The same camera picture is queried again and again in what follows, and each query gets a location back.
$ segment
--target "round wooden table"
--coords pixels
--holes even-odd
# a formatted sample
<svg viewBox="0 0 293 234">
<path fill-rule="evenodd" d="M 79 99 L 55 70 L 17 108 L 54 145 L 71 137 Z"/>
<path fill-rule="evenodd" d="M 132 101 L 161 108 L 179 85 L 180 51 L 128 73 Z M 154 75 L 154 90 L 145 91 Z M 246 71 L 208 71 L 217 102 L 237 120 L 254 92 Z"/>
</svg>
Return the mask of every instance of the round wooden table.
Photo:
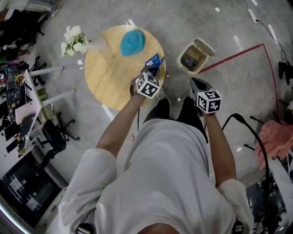
<svg viewBox="0 0 293 234">
<path fill-rule="evenodd" d="M 122 37 L 134 29 L 141 30 L 146 38 L 142 52 L 123 57 L 120 52 Z M 131 25 L 120 25 L 106 30 L 102 37 L 108 42 L 104 50 L 89 50 L 85 61 L 87 85 L 96 99 L 106 106 L 121 110 L 130 99 L 130 82 L 139 74 L 144 63 L 156 53 L 160 59 L 164 52 L 148 31 Z M 166 63 L 160 67 L 160 80 L 165 78 Z"/>
</svg>

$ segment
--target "white shirt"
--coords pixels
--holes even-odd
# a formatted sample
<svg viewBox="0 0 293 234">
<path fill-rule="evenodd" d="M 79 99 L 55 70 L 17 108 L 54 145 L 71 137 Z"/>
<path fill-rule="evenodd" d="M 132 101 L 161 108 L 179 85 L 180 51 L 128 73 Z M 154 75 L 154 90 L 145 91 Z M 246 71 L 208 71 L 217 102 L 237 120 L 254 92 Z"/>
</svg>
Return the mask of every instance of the white shirt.
<svg viewBox="0 0 293 234">
<path fill-rule="evenodd" d="M 162 119 L 143 124 L 119 177 L 110 152 L 87 150 L 59 206 L 64 233 L 75 233 L 80 223 L 94 224 L 97 234 L 137 234 L 165 223 L 180 234 L 227 234 L 236 217 L 249 233 L 244 185 L 228 180 L 217 189 L 208 178 L 202 133 Z"/>
</svg>

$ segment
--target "concrete floor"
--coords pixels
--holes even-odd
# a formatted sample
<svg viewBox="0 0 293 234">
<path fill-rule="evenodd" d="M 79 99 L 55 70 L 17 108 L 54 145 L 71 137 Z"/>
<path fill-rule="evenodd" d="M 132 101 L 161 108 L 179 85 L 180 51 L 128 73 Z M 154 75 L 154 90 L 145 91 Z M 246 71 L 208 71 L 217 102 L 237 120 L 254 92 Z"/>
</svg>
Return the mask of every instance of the concrete floor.
<svg viewBox="0 0 293 234">
<path fill-rule="evenodd" d="M 292 61 L 293 11 L 286 0 L 246 0 L 256 17 L 266 25 L 270 24 L 277 40 L 284 47 L 288 60 Z M 182 99 L 189 89 L 189 77 L 176 64 L 181 50 L 196 37 L 204 39 L 216 51 L 207 63 L 214 64 L 222 59 L 264 43 L 276 76 L 279 98 L 291 100 L 291 87 L 277 76 L 277 63 L 281 61 L 280 48 L 260 24 L 254 24 L 242 0 L 67 0 L 63 8 L 44 25 L 45 36 L 40 37 L 32 56 L 50 66 L 65 66 L 62 72 L 44 75 L 46 90 L 54 96 L 75 88 L 70 98 L 55 103 L 55 109 L 62 111 L 65 120 L 76 119 L 71 130 L 81 137 L 80 142 L 70 141 L 65 151 L 56 155 L 51 163 L 70 181 L 86 149 L 93 148 L 110 118 L 101 103 L 91 94 L 77 61 L 85 61 L 85 54 L 74 57 L 60 57 L 60 44 L 67 26 L 80 25 L 89 39 L 96 38 L 104 30 L 129 23 L 131 19 L 137 26 L 152 33 L 160 42 L 166 56 L 170 76 L 163 87 L 178 115 Z M 232 113 L 242 114 L 253 129 L 260 125 L 249 120 L 250 115 L 266 121 L 272 117 L 276 100 L 271 68 L 263 47 L 223 63 L 207 72 L 197 75 L 218 89 L 224 100 L 222 110 L 217 114 L 221 125 Z M 150 106 L 141 110 L 141 122 Z M 118 111 L 110 110 L 115 116 Z M 131 133 L 136 135 L 136 120 L 120 152 L 118 164 L 122 165 L 132 145 Z M 252 134 L 235 120 L 227 125 L 225 135 L 233 151 L 237 174 L 245 179 L 258 170 L 259 163 L 254 152 L 243 148 L 243 144 L 254 146 Z"/>
</svg>

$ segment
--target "white table leg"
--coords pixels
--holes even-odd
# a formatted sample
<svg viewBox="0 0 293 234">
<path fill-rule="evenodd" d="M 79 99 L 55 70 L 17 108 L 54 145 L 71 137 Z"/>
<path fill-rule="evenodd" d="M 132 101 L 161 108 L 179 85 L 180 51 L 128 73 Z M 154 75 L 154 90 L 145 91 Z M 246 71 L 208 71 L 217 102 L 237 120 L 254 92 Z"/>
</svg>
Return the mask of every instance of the white table leg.
<svg viewBox="0 0 293 234">
<path fill-rule="evenodd" d="M 57 96 L 55 96 L 55 97 L 52 97 L 52 98 L 50 98 L 50 99 L 48 99 L 48 100 L 43 101 L 42 106 L 44 107 L 44 106 L 46 106 L 46 105 L 49 105 L 49 104 L 51 104 L 52 102 L 57 101 L 57 100 L 59 100 L 59 99 L 61 99 L 61 98 L 67 97 L 67 96 L 69 96 L 69 95 L 72 95 L 72 94 L 74 94 L 75 92 L 76 92 L 76 90 L 73 89 L 73 90 L 70 90 L 70 91 L 68 91 L 68 92 L 66 92 L 66 93 L 59 94 L 59 95 L 57 95 Z"/>
<path fill-rule="evenodd" d="M 46 68 L 46 69 L 41 69 L 37 71 L 32 71 L 30 72 L 30 76 L 35 76 L 35 75 L 41 75 L 41 74 L 46 74 L 54 71 L 62 71 L 64 70 L 64 67 L 55 67 L 55 68 Z"/>
</svg>

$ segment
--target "pink cloth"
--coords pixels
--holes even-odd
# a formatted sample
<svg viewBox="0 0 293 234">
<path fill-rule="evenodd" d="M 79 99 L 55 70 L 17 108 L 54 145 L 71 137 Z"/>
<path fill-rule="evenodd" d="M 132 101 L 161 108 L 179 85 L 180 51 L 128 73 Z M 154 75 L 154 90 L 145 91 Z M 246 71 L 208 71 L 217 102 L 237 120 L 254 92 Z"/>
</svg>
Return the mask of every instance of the pink cloth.
<svg viewBox="0 0 293 234">
<path fill-rule="evenodd" d="M 284 159 L 293 145 L 293 125 L 269 120 L 262 126 L 259 137 L 265 146 L 268 158 L 279 156 Z M 258 142 L 255 152 L 260 159 L 260 170 L 262 170 L 265 167 L 265 160 Z"/>
</svg>

